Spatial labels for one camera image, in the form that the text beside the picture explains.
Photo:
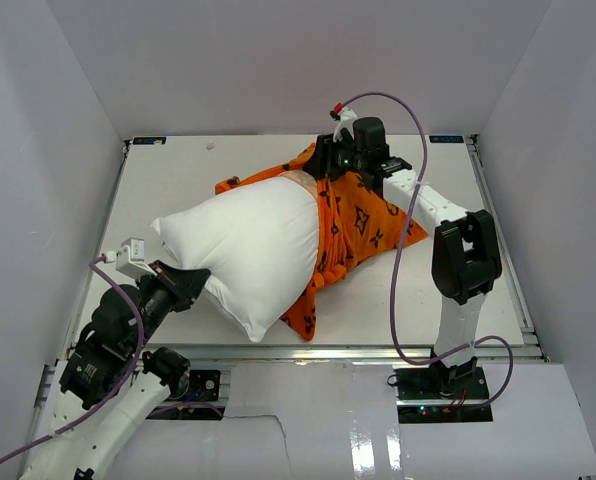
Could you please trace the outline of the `orange patterned pillowcase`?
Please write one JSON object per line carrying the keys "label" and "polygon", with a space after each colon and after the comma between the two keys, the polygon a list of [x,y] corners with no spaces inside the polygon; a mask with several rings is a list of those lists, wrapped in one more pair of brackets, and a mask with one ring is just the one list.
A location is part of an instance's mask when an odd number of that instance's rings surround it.
{"label": "orange patterned pillowcase", "polygon": [[345,279],[364,261],[397,248],[403,231],[407,245],[427,237],[403,210],[367,190],[357,173],[335,181],[318,180],[310,192],[318,206],[318,256],[305,290],[280,317],[305,341],[315,335],[315,298],[320,289]]}

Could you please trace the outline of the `white pillow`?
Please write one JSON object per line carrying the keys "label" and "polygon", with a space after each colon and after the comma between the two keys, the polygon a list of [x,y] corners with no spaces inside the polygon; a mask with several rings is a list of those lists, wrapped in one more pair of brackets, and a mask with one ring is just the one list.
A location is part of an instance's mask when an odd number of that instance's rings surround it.
{"label": "white pillow", "polygon": [[207,269],[203,291],[260,342],[314,273],[319,214],[314,184],[281,175],[220,193],[150,227],[184,270]]}

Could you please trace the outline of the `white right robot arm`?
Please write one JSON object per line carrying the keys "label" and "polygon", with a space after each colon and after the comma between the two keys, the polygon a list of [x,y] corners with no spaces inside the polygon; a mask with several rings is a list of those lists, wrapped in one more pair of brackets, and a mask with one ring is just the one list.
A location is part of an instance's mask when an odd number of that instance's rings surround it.
{"label": "white right robot arm", "polygon": [[334,131],[318,136],[304,169],[318,180],[358,174],[363,187],[405,211],[407,231],[419,225],[431,235],[431,275],[441,296],[441,316],[425,365],[431,390],[453,398],[476,371],[481,309],[502,274],[494,219],[484,209],[466,210],[425,184],[420,172],[392,155],[379,118],[359,117],[347,107],[331,116]]}

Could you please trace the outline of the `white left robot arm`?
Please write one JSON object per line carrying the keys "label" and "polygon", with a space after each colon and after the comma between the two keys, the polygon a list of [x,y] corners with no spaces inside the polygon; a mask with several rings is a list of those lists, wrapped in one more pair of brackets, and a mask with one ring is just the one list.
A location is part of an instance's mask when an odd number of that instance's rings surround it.
{"label": "white left robot arm", "polygon": [[209,270],[154,261],[133,284],[101,277],[109,287],[59,379],[47,438],[37,445],[25,479],[103,478],[143,421],[188,390],[188,359],[146,346],[167,316],[192,307]]}

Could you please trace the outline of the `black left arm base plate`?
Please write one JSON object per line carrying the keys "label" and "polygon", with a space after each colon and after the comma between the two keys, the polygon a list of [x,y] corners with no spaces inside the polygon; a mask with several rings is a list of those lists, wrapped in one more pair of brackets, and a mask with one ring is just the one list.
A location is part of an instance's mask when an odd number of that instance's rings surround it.
{"label": "black left arm base plate", "polygon": [[190,370],[182,387],[169,399],[176,402],[217,401],[220,384],[221,372],[219,370]]}

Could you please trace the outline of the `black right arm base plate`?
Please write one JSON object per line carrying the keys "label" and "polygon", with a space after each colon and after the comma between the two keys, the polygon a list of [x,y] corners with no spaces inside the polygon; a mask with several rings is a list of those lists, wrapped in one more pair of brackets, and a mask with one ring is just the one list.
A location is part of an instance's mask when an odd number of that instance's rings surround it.
{"label": "black right arm base plate", "polygon": [[483,402],[489,399],[489,388],[482,367],[450,383],[444,383],[431,368],[401,368],[387,377],[387,385],[396,389],[399,400],[418,402],[438,400],[454,404],[464,400]]}

